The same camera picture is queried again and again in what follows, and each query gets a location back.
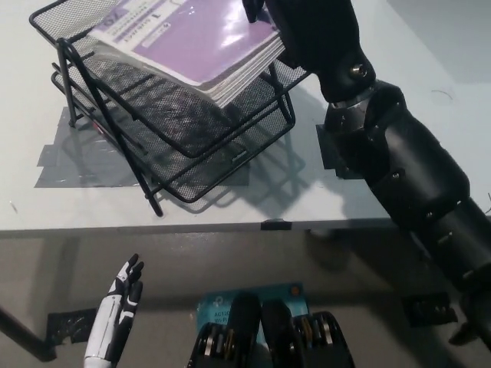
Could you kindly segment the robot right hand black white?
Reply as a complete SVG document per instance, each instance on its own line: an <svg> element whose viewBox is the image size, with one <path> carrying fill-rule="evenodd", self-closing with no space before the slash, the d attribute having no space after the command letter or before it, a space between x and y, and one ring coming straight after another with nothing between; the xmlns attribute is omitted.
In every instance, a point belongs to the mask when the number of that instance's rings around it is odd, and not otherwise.
<svg viewBox="0 0 491 368"><path fill-rule="evenodd" d="M353 100L376 79L361 49L359 27L348 0L244 1L249 22L266 8L289 57L315 74L329 103Z"/></svg>

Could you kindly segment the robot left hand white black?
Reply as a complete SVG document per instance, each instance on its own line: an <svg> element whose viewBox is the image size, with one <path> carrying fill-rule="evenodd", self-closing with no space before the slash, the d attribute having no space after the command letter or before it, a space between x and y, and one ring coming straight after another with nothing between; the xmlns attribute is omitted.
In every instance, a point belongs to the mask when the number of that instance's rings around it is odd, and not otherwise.
<svg viewBox="0 0 491 368"><path fill-rule="evenodd" d="M84 368L115 367L130 335L143 291L144 263L133 255L101 300L84 355Z"/></svg>

